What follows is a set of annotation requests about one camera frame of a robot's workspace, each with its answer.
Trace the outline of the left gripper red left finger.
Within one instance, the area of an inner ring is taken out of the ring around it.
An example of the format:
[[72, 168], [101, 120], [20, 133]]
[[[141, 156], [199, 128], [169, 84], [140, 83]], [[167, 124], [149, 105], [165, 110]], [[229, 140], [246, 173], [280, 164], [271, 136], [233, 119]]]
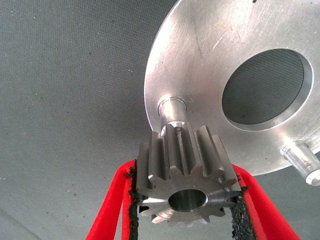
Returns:
[[122, 215], [121, 239], [137, 240], [139, 238], [136, 180], [137, 161], [135, 159], [119, 167], [86, 236], [87, 240], [114, 240], [120, 215]]

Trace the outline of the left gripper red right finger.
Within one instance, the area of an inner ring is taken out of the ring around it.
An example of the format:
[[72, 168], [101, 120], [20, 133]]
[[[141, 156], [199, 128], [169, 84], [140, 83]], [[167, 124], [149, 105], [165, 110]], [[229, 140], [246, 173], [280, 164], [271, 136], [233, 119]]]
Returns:
[[240, 206], [233, 214], [233, 237], [238, 240], [299, 240], [255, 178], [239, 166], [232, 167], [242, 189]]

